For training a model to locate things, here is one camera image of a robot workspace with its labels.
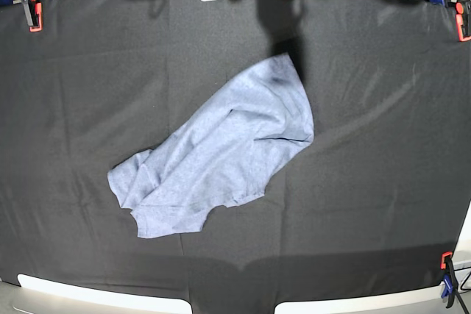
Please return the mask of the clamp bottom right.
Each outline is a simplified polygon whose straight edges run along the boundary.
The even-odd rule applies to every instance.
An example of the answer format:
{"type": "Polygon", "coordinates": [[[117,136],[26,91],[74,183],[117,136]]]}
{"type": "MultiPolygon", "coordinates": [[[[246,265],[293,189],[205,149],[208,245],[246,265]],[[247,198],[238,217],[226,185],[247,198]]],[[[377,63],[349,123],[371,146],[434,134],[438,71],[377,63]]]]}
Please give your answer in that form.
{"type": "Polygon", "coordinates": [[[456,298],[456,292],[458,290],[458,281],[455,275],[452,256],[453,253],[451,251],[446,251],[442,254],[440,263],[440,268],[443,272],[442,281],[445,284],[445,289],[442,291],[441,298],[447,299],[447,309],[450,309],[453,306],[456,298]]]}

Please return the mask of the red clamp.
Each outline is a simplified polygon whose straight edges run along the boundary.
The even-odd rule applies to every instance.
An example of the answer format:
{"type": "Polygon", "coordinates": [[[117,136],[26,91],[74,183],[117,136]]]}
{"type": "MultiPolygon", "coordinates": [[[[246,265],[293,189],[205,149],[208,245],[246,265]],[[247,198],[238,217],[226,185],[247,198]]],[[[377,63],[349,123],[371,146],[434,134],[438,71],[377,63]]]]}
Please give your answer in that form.
{"type": "Polygon", "coordinates": [[[30,32],[40,32],[43,28],[43,11],[40,0],[21,0],[30,32]]]}
{"type": "Polygon", "coordinates": [[[457,0],[456,26],[458,38],[461,42],[470,40],[470,0],[457,0]]]}

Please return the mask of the red clamp top right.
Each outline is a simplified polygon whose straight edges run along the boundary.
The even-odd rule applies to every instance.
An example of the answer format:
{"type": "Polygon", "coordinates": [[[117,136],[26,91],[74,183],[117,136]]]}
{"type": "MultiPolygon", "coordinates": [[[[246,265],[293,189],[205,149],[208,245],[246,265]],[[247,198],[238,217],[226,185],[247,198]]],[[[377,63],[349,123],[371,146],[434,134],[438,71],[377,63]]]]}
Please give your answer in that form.
{"type": "Polygon", "coordinates": [[[470,40],[470,0],[457,0],[456,26],[458,38],[461,42],[470,40]]]}

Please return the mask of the black table cloth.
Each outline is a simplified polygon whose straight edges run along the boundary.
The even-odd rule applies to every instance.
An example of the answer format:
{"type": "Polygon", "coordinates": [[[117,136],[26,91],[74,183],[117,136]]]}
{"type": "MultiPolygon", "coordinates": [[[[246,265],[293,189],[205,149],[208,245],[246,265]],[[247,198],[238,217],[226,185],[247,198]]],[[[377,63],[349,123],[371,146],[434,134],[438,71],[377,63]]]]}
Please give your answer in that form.
{"type": "Polygon", "coordinates": [[[470,203],[470,45],[406,0],[46,0],[1,9],[1,278],[195,313],[437,285],[470,203]],[[315,139],[266,195],[141,240],[107,172],[228,79],[289,53],[315,139]]]}

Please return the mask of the light blue t-shirt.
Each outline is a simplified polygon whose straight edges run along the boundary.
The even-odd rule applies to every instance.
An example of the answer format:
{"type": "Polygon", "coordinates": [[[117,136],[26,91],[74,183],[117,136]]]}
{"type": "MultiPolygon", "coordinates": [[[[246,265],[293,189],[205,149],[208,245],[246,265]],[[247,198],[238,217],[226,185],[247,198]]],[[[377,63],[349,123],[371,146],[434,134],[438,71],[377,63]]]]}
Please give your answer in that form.
{"type": "Polygon", "coordinates": [[[262,197],[269,180],[314,140],[305,88],[287,54],[230,79],[158,147],[108,172],[140,238],[199,232],[216,207],[262,197]]]}

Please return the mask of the red clamp top left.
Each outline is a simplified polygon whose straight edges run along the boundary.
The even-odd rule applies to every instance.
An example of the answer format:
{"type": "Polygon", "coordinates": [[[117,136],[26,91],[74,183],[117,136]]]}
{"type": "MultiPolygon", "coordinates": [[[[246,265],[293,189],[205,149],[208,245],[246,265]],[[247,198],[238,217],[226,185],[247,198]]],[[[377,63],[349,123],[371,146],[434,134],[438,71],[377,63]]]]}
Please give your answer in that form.
{"type": "Polygon", "coordinates": [[[40,32],[43,28],[43,11],[40,0],[21,0],[30,32],[40,32]]]}

